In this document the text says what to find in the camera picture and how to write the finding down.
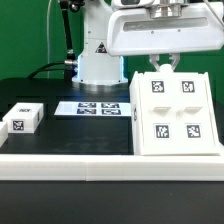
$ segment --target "white box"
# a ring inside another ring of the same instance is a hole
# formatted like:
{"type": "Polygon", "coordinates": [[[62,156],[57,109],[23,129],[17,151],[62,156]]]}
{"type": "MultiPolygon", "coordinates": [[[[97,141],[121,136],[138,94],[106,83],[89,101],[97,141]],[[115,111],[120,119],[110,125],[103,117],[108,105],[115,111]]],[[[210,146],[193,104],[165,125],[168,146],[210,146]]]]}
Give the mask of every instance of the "white box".
{"type": "Polygon", "coordinates": [[[208,74],[135,73],[130,85],[136,155],[217,155],[208,74]]]}
{"type": "Polygon", "coordinates": [[[17,103],[4,117],[9,133],[34,133],[43,118],[42,103],[17,103]]]}
{"type": "Polygon", "coordinates": [[[0,147],[8,138],[8,128],[6,122],[0,122],[0,147]]]}

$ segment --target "cable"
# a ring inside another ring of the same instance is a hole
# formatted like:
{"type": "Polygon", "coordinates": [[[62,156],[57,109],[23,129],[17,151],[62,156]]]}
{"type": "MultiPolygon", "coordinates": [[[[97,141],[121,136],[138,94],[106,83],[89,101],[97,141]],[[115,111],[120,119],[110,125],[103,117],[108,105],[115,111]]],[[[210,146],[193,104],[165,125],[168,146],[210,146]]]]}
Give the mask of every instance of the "cable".
{"type": "Polygon", "coordinates": [[[204,3],[208,6],[208,8],[210,9],[210,11],[212,12],[212,14],[215,16],[215,18],[219,21],[219,23],[222,25],[222,27],[224,28],[224,24],[222,22],[222,20],[218,17],[218,15],[216,14],[216,12],[213,10],[211,4],[209,3],[208,0],[203,0],[204,3]]]}
{"type": "Polygon", "coordinates": [[[62,69],[62,68],[43,69],[43,70],[38,70],[38,71],[35,71],[35,72],[31,73],[28,76],[28,79],[34,78],[34,76],[37,75],[40,72],[49,72],[49,71],[51,72],[51,71],[73,71],[73,70],[71,70],[71,69],[62,69]]]}
{"type": "Polygon", "coordinates": [[[47,8],[47,63],[50,63],[50,55],[51,55],[51,42],[50,42],[50,13],[52,1],[49,0],[48,8],[47,8]]]}
{"type": "Polygon", "coordinates": [[[41,71],[47,71],[46,68],[49,68],[51,66],[55,66],[55,65],[64,65],[64,62],[63,61],[58,61],[58,62],[52,62],[52,63],[49,63],[47,65],[44,65],[42,67],[40,67],[39,69],[37,69],[36,71],[32,72],[31,74],[29,74],[27,76],[28,79],[32,79],[37,73],[41,72],[41,71]]]}

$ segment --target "black tabletop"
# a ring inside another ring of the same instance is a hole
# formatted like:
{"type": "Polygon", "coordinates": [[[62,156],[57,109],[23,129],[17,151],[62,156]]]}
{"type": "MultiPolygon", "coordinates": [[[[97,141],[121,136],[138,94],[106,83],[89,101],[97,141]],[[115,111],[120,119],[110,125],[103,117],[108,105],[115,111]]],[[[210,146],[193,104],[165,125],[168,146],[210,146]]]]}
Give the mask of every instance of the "black tabletop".
{"type": "Polygon", "coordinates": [[[5,79],[0,82],[0,119],[17,103],[44,104],[34,134],[9,134],[0,153],[132,155],[130,117],[55,116],[59,101],[129,102],[127,89],[95,92],[59,79],[5,79]]]}

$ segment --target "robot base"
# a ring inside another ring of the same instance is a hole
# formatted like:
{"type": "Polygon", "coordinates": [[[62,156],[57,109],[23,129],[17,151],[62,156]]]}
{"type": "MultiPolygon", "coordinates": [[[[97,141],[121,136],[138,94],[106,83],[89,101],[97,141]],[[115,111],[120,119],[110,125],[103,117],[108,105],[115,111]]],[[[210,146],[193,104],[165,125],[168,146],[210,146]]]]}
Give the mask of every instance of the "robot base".
{"type": "Polygon", "coordinates": [[[108,80],[108,81],[94,81],[88,82],[80,80],[76,77],[72,79],[72,86],[81,90],[88,90],[93,92],[111,92],[128,88],[128,80],[123,79],[119,81],[108,80]]]}

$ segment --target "white platform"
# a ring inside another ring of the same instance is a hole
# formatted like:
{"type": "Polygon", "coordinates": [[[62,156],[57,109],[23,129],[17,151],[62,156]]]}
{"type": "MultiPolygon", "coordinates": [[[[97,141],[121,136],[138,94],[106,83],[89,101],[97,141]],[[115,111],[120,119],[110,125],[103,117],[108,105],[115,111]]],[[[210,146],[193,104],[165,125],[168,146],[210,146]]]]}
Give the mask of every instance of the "white platform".
{"type": "Polygon", "coordinates": [[[1,155],[0,180],[224,181],[221,156],[1,155]]]}

